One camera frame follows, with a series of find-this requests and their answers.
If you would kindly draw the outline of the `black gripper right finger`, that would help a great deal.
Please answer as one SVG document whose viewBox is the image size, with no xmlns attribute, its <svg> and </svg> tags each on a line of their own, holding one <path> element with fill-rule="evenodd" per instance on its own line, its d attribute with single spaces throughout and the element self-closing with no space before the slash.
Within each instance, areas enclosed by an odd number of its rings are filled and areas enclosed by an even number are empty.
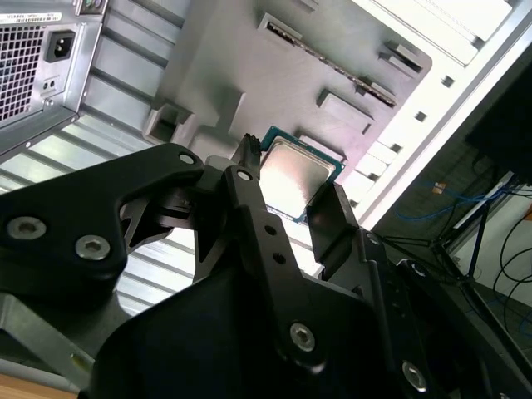
<svg viewBox="0 0 532 399">
<path fill-rule="evenodd" d="M 444 288 L 411 261 L 391 264 L 343 189 L 307 210 L 318 302 L 339 398 L 508 398 L 511 370 Z"/>
</svg>

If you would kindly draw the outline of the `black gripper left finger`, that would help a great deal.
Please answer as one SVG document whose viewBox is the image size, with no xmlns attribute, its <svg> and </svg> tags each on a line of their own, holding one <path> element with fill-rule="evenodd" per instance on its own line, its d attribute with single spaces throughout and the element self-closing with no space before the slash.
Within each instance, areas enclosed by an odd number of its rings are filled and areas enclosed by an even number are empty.
<svg viewBox="0 0 532 399">
<path fill-rule="evenodd" d="M 195 234 L 195 282 L 233 268 L 262 300 L 280 357 L 311 373 L 326 352 L 281 219 L 259 187 L 259 140 L 245 135 L 216 169 L 163 144 L 5 194 L 1 286 L 49 303 L 101 305 L 128 255 L 172 229 Z"/>
</svg>

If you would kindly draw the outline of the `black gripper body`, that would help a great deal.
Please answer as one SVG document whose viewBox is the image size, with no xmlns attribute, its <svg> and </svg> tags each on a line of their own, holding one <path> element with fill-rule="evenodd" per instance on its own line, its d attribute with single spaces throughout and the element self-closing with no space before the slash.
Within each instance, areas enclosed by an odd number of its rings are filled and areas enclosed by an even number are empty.
<svg viewBox="0 0 532 399">
<path fill-rule="evenodd" d="M 119 327 L 96 357 L 87 398 L 394 398 L 377 323 L 359 298 L 313 278 L 324 370 L 275 350 L 254 281 L 227 269 Z"/>
</svg>

